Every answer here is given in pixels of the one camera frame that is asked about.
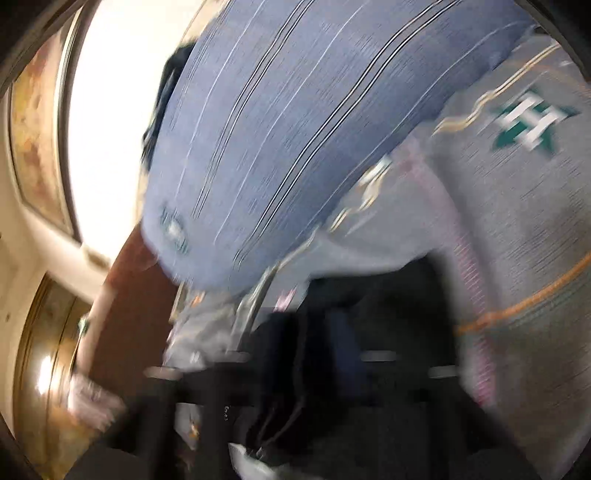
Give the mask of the dark folded clothing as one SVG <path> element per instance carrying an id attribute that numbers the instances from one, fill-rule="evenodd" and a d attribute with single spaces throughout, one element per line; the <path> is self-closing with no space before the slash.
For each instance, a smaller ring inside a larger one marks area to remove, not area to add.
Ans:
<path id="1" fill-rule="evenodd" d="M 146 130 L 142 135 L 141 165 L 145 172 L 151 168 L 153 153 L 167 104 L 175 89 L 195 42 L 188 42 L 178 47 L 166 60 L 154 102 L 154 108 Z"/>

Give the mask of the gold framed picture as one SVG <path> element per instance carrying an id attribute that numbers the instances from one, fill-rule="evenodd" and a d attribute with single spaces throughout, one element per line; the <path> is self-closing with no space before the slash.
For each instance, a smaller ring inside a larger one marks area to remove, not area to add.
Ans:
<path id="1" fill-rule="evenodd" d="M 12 83 L 9 136 L 22 202 L 42 220 L 74 239 L 57 137 L 59 87 L 69 29 L 66 25 L 50 36 Z"/>

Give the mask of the grey patterned bed sheet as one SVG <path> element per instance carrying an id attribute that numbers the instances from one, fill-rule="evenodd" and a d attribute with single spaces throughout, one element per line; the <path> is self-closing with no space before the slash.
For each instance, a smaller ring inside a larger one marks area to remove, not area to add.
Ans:
<path id="1" fill-rule="evenodd" d="M 541 476 L 590 438 L 590 86 L 534 35 L 356 182 L 329 219 L 245 297 L 187 295 L 163 355 L 196 370 L 308 281 L 444 266 L 465 384 Z"/>

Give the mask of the black pants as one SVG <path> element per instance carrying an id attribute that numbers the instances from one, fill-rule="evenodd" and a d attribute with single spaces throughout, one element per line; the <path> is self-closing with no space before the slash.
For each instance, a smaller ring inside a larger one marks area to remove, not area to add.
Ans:
<path id="1" fill-rule="evenodd" d="M 249 457 L 324 479 L 503 479 L 506 442 L 463 390 L 429 257 L 377 275 L 315 278 L 254 331 Z"/>

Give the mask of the blue plaid pillow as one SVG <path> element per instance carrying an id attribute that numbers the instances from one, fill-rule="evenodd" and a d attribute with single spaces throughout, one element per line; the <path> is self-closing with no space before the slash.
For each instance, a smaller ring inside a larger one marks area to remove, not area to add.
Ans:
<path id="1" fill-rule="evenodd" d="M 166 104 L 145 243 L 174 282 L 249 289 L 533 25 L 514 1 L 228 2 Z"/>

